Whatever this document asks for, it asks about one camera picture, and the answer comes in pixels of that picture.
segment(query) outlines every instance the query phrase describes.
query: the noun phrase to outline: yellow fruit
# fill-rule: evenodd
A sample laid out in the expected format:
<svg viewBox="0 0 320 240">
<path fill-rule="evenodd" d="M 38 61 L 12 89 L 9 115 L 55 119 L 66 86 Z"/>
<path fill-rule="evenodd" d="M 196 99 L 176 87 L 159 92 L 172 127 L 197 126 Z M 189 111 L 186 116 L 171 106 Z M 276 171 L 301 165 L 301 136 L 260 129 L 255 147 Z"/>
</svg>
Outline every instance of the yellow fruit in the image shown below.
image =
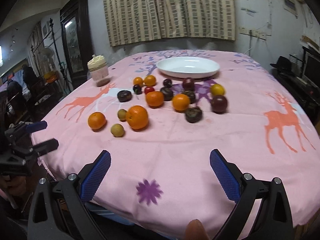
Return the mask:
<svg viewBox="0 0 320 240">
<path fill-rule="evenodd" d="M 143 87 L 143 79 L 140 77 L 136 77 L 133 80 L 133 85 L 139 85 L 140 87 Z"/>
<path fill-rule="evenodd" d="M 114 137 L 121 137 L 124 135 L 124 128 L 119 123 L 116 123 L 113 126 L 111 126 L 110 130 Z"/>
<path fill-rule="evenodd" d="M 210 87 L 210 92 L 213 96 L 224 95 L 226 92 L 222 85 L 214 84 Z"/>
<path fill-rule="evenodd" d="M 153 75 L 148 75 L 144 78 L 144 84 L 148 87 L 154 86 L 156 82 L 156 78 Z"/>
<path fill-rule="evenodd" d="M 124 109 L 120 109 L 118 111 L 118 118 L 121 122 L 124 122 L 125 121 L 125 115 L 127 114 L 127 111 L 124 110 Z"/>
<path fill-rule="evenodd" d="M 172 106 L 176 111 L 185 111 L 190 105 L 190 98 L 184 94 L 177 94 L 172 99 Z"/>
</svg>

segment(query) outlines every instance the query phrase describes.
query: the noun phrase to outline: checkered curtain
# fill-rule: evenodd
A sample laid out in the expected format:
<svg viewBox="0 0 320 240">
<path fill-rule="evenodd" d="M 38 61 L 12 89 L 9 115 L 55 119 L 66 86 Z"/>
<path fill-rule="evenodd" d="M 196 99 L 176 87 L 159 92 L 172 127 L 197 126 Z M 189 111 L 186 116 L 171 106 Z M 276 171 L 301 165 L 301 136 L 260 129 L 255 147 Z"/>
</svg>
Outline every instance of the checkered curtain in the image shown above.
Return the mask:
<svg viewBox="0 0 320 240">
<path fill-rule="evenodd" d="M 235 40 L 234 0 L 103 0 L 111 46 L 175 37 Z"/>
</svg>

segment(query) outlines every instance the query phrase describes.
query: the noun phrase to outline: metal screw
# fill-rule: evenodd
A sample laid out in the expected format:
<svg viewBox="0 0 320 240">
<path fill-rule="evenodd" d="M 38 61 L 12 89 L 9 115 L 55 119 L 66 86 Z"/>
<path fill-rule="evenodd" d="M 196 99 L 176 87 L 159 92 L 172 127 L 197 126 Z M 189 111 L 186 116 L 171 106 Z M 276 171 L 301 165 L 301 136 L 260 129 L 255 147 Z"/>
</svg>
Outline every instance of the metal screw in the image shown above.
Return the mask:
<svg viewBox="0 0 320 240">
<path fill-rule="evenodd" d="M 245 173 L 243 176 L 246 180 L 252 179 L 252 175 L 250 173 Z"/>
<path fill-rule="evenodd" d="M 40 184 L 44 184 L 46 181 L 47 181 L 47 180 L 46 180 L 45 178 L 39 179 L 39 183 L 40 183 Z"/>
<path fill-rule="evenodd" d="M 276 184 L 281 184 L 281 182 L 282 182 L 281 179 L 279 179 L 279 178 L 275 178 L 274 181 Z"/>
<path fill-rule="evenodd" d="M 76 175 L 76 174 L 71 173 L 71 174 L 68 176 L 68 180 L 75 180 L 75 179 L 76 179 L 76 177 L 77 177 L 77 175 Z"/>
</svg>

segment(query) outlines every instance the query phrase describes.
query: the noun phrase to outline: tv stand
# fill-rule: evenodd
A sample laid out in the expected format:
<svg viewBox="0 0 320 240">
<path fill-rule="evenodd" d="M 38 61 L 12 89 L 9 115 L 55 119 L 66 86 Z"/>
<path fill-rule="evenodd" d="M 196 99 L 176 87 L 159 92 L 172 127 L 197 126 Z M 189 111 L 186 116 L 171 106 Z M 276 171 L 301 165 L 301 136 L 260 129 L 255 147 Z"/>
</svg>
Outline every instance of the tv stand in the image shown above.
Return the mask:
<svg viewBox="0 0 320 240">
<path fill-rule="evenodd" d="M 301 82 L 295 76 L 289 76 L 279 72 L 277 69 L 272 70 L 272 75 L 283 85 L 289 93 L 298 102 L 301 108 L 305 111 L 313 125 L 316 125 L 319 120 L 320 112 L 320 94 L 310 92 L 310 87 Z"/>
</svg>

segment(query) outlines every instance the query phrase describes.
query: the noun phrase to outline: television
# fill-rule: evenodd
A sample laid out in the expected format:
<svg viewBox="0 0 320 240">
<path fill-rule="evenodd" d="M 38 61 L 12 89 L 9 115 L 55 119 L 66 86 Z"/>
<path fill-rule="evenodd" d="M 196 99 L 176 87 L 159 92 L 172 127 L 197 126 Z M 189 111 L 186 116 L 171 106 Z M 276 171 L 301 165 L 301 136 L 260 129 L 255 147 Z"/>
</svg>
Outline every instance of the television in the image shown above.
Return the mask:
<svg viewBox="0 0 320 240">
<path fill-rule="evenodd" d="M 308 55 L 303 75 L 320 88 L 320 61 Z"/>
</svg>

